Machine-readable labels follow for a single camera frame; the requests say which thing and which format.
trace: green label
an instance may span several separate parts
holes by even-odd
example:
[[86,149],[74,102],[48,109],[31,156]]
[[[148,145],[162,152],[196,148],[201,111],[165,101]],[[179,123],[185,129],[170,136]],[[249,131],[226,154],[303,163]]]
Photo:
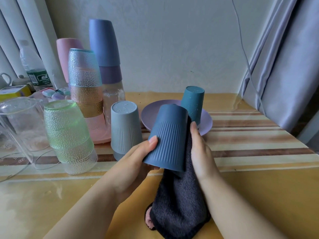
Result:
[[46,70],[39,71],[39,72],[26,72],[26,73],[30,77],[32,84],[35,86],[51,84],[51,80]]

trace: pink plate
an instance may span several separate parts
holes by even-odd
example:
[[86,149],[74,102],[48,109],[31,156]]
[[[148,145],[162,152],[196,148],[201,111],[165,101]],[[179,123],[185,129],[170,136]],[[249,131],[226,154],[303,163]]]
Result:
[[[176,104],[176,105],[181,105],[180,100],[161,100],[161,101],[155,101],[151,104],[148,104],[141,112],[141,120],[144,126],[146,127],[147,130],[152,130],[157,113],[161,107],[161,105],[165,104]],[[200,119],[200,124],[198,126],[198,131],[201,134],[201,136],[205,135],[210,131],[210,129],[213,126],[213,120],[209,113],[202,109],[202,115]]]

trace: dark gray towel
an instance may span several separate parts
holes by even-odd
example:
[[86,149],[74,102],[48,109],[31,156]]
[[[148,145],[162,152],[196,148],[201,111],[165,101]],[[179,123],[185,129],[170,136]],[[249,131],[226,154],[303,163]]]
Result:
[[165,239],[193,238],[211,217],[191,161],[190,132],[186,140],[185,173],[179,177],[165,169],[154,202],[149,205],[151,221]]

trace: left hand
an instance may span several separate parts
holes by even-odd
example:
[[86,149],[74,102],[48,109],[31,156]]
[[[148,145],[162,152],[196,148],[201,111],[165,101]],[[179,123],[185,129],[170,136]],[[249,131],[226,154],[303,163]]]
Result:
[[153,136],[150,140],[132,147],[102,177],[102,180],[113,188],[118,205],[133,193],[146,178],[149,171],[159,169],[142,162],[145,156],[156,147],[157,141],[157,137]]

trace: white wall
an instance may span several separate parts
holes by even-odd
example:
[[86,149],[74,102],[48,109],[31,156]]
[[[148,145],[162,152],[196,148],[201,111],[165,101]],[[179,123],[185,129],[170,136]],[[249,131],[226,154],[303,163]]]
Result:
[[[234,0],[250,59],[275,0]],[[58,38],[89,48],[90,18],[113,22],[126,91],[237,93],[247,70],[231,0],[46,0]]]

